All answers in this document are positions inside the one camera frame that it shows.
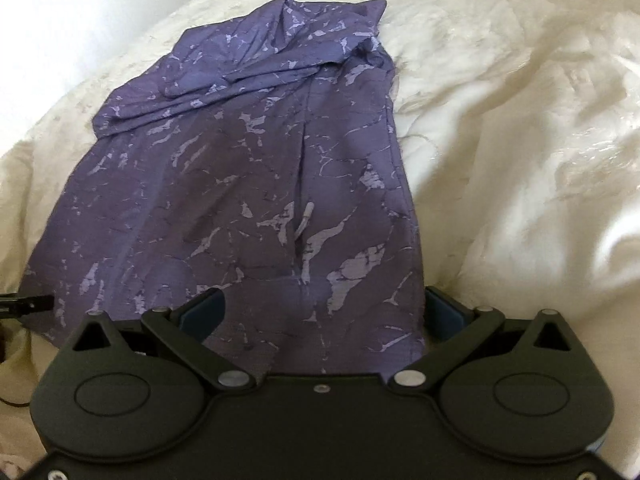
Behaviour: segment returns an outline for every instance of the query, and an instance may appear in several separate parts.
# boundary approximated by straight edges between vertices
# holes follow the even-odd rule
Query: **purple dress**
[[[418,228],[377,39],[384,0],[274,0],[185,31],[108,97],[21,290],[60,344],[210,286],[205,345],[246,370],[380,372],[418,358]]]

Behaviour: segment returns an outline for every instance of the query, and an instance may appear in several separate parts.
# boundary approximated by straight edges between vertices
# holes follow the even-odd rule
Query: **metal screw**
[[[66,475],[62,471],[58,471],[54,469],[53,471],[49,471],[47,475],[47,480],[68,480]]]
[[[331,386],[328,384],[316,384],[314,391],[316,394],[328,394],[331,391]]]
[[[402,370],[394,375],[394,381],[400,386],[416,388],[427,381],[427,376],[418,370]]]
[[[229,370],[218,376],[218,382],[227,388],[241,388],[247,386],[249,381],[251,381],[251,377],[242,370]]]

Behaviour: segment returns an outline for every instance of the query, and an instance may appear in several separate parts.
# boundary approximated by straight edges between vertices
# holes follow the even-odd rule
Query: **wrinkled bedding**
[[[193,0],[0,160],[1,288],[17,290],[108,94],[185,29],[267,1]],[[560,310],[614,393],[601,455],[637,474],[640,0],[387,1],[380,39],[396,65],[394,119],[425,282],[510,317]],[[0,413],[0,434],[10,423]],[[30,460],[24,442],[0,439],[0,460]]]
[[[0,471],[16,478],[44,454],[27,404],[34,386],[56,355],[56,348],[16,320],[2,322],[5,361],[0,364]]]

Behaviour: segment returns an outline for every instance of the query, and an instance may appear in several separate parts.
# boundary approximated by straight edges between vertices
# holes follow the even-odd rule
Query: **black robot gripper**
[[[556,311],[505,319],[428,287],[439,343],[386,383],[258,383],[202,345],[224,313],[215,288],[139,320],[89,312],[33,394],[47,455],[24,480],[622,478],[596,453],[612,395]]]

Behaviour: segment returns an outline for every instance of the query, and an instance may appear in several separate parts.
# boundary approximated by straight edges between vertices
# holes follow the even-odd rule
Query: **black clamp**
[[[17,294],[0,294],[0,319],[11,319],[53,310],[53,295],[20,298]]]

